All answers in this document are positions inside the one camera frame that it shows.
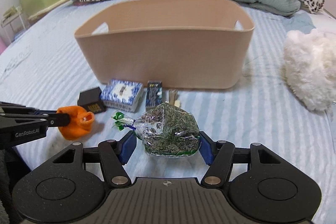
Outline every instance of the pink object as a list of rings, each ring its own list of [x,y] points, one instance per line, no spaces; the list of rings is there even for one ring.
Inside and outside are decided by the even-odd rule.
[[[3,40],[0,37],[0,54],[3,53],[3,51],[7,48],[6,44],[3,42]]]

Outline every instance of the black circular pad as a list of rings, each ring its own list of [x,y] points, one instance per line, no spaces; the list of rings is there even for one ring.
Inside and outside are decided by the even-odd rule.
[[[293,166],[265,164],[237,176],[228,197],[241,213],[256,221],[295,223],[314,216],[321,191]]]
[[[281,178],[270,178],[259,182],[259,193],[265,198],[272,200],[286,200],[294,197],[297,187],[289,180]]]
[[[37,223],[77,220],[97,209],[105,197],[103,182],[72,165],[51,164],[33,170],[13,189],[17,211]]]
[[[60,200],[67,198],[75,191],[75,183],[66,178],[51,178],[42,181],[36,192],[41,198],[48,200]]]

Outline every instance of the light blue comforter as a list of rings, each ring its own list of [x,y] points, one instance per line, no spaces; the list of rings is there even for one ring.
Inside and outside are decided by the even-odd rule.
[[[77,45],[74,31],[92,15],[116,2],[82,7],[65,4],[32,26],[0,56],[0,100],[40,109],[57,109],[76,105],[82,90],[97,85],[103,88]],[[282,68],[286,32],[290,29],[309,32],[313,27],[310,18],[300,14],[286,19],[244,9],[256,28],[243,76],[228,90],[179,91],[181,107],[195,116],[200,130],[213,140],[228,140],[237,147],[260,142],[312,177],[319,184],[323,197],[314,221],[316,224],[334,224],[336,216],[330,212],[336,196],[333,193],[336,156],[330,117],[326,113],[306,110],[286,85]],[[137,117],[144,111],[142,100],[137,113],[129,115]],[[111,112],[110,109],[96,115],[94,133],[80,140],[85,147],[96,146],[106,139],[118,140],[125,134],[111,128]],[[46,138],[20,145],[17,149],[28,166],[36,168],[69,144],[57,128],[50,128]],[[101,176],[98,166],[89,168]],[[136,176],[201,179],[207,168],[199,153],[183,159],[154,158],[145,154],[141,143],[125,165],[132,180]],[[235,167],[232,175],[240,172],[242,167]]]

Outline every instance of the small box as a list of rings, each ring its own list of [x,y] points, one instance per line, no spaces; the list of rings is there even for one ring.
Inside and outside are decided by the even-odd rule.
[[[107,107],[135,112],[143,94],[142,83],[112,79],[100,95]]]
[[[79,94],[77,105],[84,107],[86,111],[91,111],[94,114],[105,112],[106,107],[100,99],[101,89],[96,87],[90,90],[82,91]]]
[[[162,82],[148,81],[146,95],[146,110],[162,104]]]

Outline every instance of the black box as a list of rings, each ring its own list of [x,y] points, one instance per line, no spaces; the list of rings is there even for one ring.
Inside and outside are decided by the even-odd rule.
[[[105,112],[106,107],[100,99],[101,89],[96,87],[90,90],[82,91],[79,94],[77,105],[84,107],[86,111],[91,111],[94,114]]]

